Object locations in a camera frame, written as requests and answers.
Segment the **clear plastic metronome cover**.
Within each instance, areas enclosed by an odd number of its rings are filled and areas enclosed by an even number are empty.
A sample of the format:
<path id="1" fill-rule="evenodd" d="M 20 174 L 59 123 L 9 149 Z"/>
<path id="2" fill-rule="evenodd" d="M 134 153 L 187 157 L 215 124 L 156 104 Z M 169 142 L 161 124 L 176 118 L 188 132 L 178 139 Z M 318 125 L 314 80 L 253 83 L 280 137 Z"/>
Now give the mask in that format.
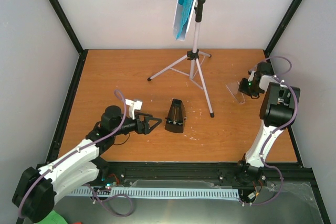
<path id="1" fill-rule="evenodd" d="M 245 104 L 246 100 L 244 94 L 239 91 L 238 81 L 230 82 L 228 84 L 225 84 L 225 86 L 238 104 Z"/>

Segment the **black metronome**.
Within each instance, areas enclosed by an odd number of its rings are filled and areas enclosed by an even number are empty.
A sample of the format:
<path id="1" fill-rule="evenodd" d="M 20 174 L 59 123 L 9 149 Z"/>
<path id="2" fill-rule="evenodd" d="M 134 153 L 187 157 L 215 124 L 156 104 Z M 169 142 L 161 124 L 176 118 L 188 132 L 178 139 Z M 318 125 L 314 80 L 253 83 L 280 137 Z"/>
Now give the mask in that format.
<path id="1" fill-rule="evenodd" d="M 165 130 L 172 133 L 183 133 L 186 121 L 186 112 L 182 100 L 173 99 L 167 117 Z"/>

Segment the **silver tripod music stand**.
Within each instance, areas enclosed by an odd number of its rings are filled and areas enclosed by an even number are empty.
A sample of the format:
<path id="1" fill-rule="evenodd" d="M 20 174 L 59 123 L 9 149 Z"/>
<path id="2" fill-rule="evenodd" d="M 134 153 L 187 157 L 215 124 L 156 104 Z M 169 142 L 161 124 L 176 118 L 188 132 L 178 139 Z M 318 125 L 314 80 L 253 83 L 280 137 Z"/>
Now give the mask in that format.
<path id="1" fill-rule="evenodd" d="M 210 117 L 213 118 L 214 111 L 211 105 L 211 101 L 208 95 L 205 79 L 202 73 L 202 63 L 206 57 L 211 58 L 211 54 L 207 54 L 205 52 L 202 52 L 198 48 L 198 39 L 200 34 L 200 27 L 201 27 L 201 21 L 203 17 L 203 6 L 205 4 L 206 0 L 196 0 L 196 6 L 194 7 L 195 12 L 195 29 L 194 29 L 194 40 L 193 40 L 193 47 L 192 50 L 188 51 L 186 55 L 182 56 L 180 59 L 176 60 L 172 64 L 168 65 L 167 67 L 163 68 L 161 71 L 157 72 L 156 74 L 150 76 L 147 78 L 147 81 L 150 82 L 154 78 L 158 77 L 159 75 L 163 74 L 167 70 L 173 70 L 178 73 L 181 73 L 183 75 L 186 75 L 189 77 L 189 79 L 197 85 L 201 90 L 204 91 L 206 102 L 209 109 Z M 189 60 L 191 62 L 190 66 L 190 72 L 185 73 L 180 70 L 174 69 L 174 66 L 182 62 L 183 60 Z"/>

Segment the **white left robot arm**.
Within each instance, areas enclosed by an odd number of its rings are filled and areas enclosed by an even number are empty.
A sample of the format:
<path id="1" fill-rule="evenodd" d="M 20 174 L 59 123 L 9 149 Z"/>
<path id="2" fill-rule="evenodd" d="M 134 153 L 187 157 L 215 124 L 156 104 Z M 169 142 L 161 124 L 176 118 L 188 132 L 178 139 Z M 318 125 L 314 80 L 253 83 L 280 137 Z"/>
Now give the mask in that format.
<path id="1" fill-rule="evenodd" d="M 146 135 L 161 122 L 150 114 L 136 111 L 127 117 L 118 106 L 107 107 L 101 120 L 75 148 L 49 164 L 24 170 L 12 199 L 19 217 L 39 222 L 73 190 L 94 180 L 106 182 L 109 164 L 101 155 L 114 144 L 116 136 L 130 132 Z"/>

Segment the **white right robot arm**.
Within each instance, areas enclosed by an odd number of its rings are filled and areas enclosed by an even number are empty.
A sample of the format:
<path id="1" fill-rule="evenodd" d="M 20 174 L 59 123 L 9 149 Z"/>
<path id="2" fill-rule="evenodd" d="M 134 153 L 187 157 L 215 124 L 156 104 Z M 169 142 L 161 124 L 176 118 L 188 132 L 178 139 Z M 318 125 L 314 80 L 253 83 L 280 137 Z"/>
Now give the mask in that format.
<path id="1" fill-rule="evenodd" d="M 238 91 L 251 98 L 259 98 L 261 94 L 265 96 L 259 112 L 259 132 L 251 148 L 238 162 L 235 177 L 241 185 L 261 179 L 261 169 L 275 140 L 296 119 L 301 93 L 300 88 L 288 86 L 272 74 L 272 65 L 268 62 L 258 63 L 256 69 L 248 73 L 249 78 L 241 80 Z"/>

